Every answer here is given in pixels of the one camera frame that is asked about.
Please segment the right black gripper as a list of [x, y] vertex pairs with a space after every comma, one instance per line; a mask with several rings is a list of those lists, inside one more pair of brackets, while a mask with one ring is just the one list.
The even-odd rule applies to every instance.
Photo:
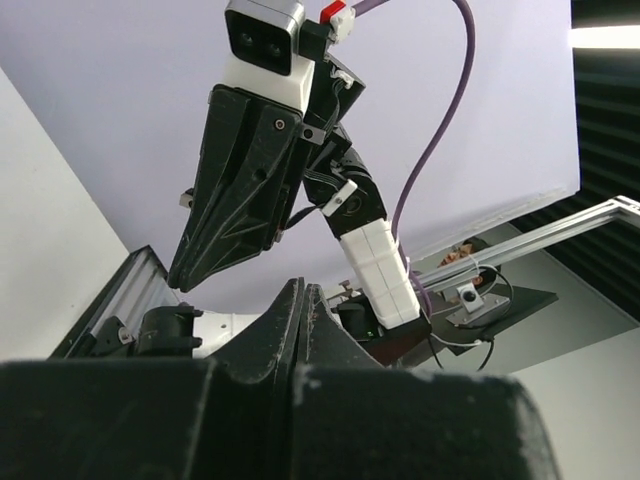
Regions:
[[[293, 72], [305, 65], [314, 72], [300, 140], [300, 112], [226, 85], [212, 89], [190, 214], [168, 274], [171, 288], [189, 292], [260, 255], [276, 233], [327, 207], [349, 180], [355, 191], [325, 217], [331, 232], [343, 235], [387, 218], [377, 184], [342, 124], [364, 82], [332, 55], [319, 62], [293, 57]], [[305, 162], [302, 173], [293, 153]], [[293, 213], [288, 197], [299, 181], [311, 205]]]

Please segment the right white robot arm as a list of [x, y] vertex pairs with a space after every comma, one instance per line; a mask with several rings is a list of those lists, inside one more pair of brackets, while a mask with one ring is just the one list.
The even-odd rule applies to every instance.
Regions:
[[168, 284], [189, 292], [269, 250], [300, 219], [304, 191], [320, 211], [385, 333], [418, 320], [421, 306], [375, 181], [342, 118], [362, 81], [332, 56], [297, 57], [281, 75], [230, 57], [208, 98], [189, 218]]

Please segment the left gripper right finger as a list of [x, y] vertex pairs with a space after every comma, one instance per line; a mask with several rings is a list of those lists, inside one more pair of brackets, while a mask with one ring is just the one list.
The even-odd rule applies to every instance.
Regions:
[[296, 293], [296, 479], [557, 479], [544, 421], [519, 382], [387, 369], [331, 317], [320, 288]]

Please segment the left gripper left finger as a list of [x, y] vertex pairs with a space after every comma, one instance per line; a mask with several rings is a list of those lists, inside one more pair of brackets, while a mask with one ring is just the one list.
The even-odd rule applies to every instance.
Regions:
[[1, 367], [5, 479], [285, 479], [305, 284], [214, 356]]

